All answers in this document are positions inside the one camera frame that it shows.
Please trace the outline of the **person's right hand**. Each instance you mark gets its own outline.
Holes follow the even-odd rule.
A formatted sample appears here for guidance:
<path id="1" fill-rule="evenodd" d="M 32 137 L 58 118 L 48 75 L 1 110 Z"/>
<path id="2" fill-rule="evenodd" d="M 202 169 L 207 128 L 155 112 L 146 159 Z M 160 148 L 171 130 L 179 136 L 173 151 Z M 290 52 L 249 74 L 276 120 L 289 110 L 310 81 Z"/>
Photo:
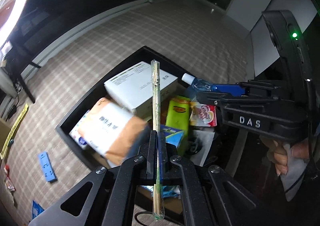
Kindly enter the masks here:
<path id="1" fill-rule="evenodd" d="M 278 177 L 288 173 L 289 156 L 304 160 L 309 159 L 308 139 L 305 139 L 292 147 L 289 146 L 289 151 L 286 151 L 284 145 L 276 139 L 260 136 L 260 140 L 268 147 L 267 158 L 274 164 Z"/>

